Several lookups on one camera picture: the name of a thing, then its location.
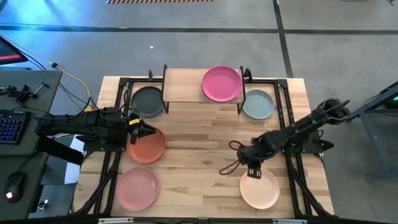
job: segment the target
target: gray floor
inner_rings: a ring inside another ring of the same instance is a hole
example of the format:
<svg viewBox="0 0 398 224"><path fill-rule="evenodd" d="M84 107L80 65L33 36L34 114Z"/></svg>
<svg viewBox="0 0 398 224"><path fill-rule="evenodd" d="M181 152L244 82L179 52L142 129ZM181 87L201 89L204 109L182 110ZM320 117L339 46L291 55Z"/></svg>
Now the gray floor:
<svg viewBox="0 0 398 224"><path fill-rule="evenodd" d="M106 5L105 0L8 0L0 22L63 26L193 27L275 29L271 0L215 0L207 3ZM279 0L286 29L398 29L398 6L384 0ZM28 49L58 62L89 84L98 96L105 75L160 74L169 67L229 65L251 68L257 77L286 77L278 34L89 33L2 31ZM349 99L355 109L397 81L398 35L287 35L294 77L304 78L312 108L329 97ZM16 66L30 66L22 63ZM64 76L81 98L85 90ZM61 91L52 113L76 113ZM377 115L377 124L396 118ZM337 215L398 222L398 179L368 183L377 160L362 124L325 126L335 143L325 153L326 175ZM392 158L395 144L390 143Z"/></svg>

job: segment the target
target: backlit keyboard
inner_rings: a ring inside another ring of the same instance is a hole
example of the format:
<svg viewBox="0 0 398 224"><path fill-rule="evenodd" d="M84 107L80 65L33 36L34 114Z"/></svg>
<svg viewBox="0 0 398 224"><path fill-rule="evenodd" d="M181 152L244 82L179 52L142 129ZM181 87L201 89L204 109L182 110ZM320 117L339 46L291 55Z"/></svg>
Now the backlit keyboard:
<svg viewBox="0 0 398 224"><path fill-rule="evenodd" d="M30 112L0 110L0 144L19 144Z"/></svg>

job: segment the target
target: orange plate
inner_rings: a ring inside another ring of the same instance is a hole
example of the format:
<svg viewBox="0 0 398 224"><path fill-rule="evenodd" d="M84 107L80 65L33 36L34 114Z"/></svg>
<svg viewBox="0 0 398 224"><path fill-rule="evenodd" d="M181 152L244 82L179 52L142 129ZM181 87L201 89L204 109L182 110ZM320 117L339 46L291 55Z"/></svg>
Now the orange plate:
<svg viewBox="0 0 398 224"><path fill-rule="evenodd" d="M139 138L136 144L127 140L127 153L130 158L140 164L149 164L158 160L166 150L166 140L163 133L156 129L155 134Z"/></svg>
<svg viewBox="0 0 398 224"><path fill-rule="evenodd" d="M268 170L262 170L261 179L248 177L248 173L244 173L240 189L246 203L258 209L273 206L278 200L280 191L278 180Z"/></svg>

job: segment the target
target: light blue plate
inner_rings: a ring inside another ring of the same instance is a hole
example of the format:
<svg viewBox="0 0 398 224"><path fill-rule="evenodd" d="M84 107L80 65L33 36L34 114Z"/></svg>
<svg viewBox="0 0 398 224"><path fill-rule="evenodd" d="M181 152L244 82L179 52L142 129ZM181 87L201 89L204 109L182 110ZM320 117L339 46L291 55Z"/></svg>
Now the light blue plate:
<svg viewBox="0 0 398 224"><path fill-rule="evenodd" d="M266 119L274 112L274 100L262 90L250 90L246 93L243 111L254 119Z"/></svg>

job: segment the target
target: plate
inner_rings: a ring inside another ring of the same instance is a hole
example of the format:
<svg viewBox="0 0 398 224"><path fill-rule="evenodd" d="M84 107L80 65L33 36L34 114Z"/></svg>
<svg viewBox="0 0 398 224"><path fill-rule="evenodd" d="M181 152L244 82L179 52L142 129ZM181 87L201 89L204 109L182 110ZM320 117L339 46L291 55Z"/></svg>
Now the plate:
<svg viewBox="0 0 398 224"><path fill-rule="evenodd" d="M262 170L261 179L243 174L239 186L243 199L250 206L266 209L273 206L279 198L279 184L276 177L268 170Z"/></svg>
<svg viewBox="0 0 398 224"><path fill-rule="evenodd" d="M155 134L137 139L134 145L128 138L126 148L132 160L140 164L150 164L162 157L166 150L166 140L163 133L156 129Z"/></svg>
<svg viewBox="0 0 398 224"><path fill-rule="evenodd" d="M254 119L266 119L274 112L274 100L262 90L250 90L246 93L243 111Z"/></svg>
<svg viewBox="0 0 398 224"><path fill-rule="evenodd" d="M210 101L210 102L212 102L212 103L229 103L230 101L233 101L233 100L234 100L234 99L232 99L232 100L227 101L227 102L217 102L217 101L214 101L214 100L208 98L208 97L205 95L205 93L203 92L203 88L202 88L202 87L200 88L200 92L202 93L203 97L206 98L206 100L208 100L208 101Z"/></svg>
<svg viewBox="0 0 398 224"><path fill-rule="evenodd" d="M135 167L118 181L116 198L119 204L132 212L142 211L155 202L159 194L159 181L150 169Z"/></svg>
<svg viewBox="0 0 398 224"><path fill-rule="evenodd" d="M242 92L242 79L233 68L218 66L203 76L201 89L211 101L226 103Z"/></svg>
<svg viewBox="0 0 398 224"><path fill-rule="evenodd" d="M143 87L131 97L130 107L143 118L156 116L163 110L162 91L153 86Z"/></svg>

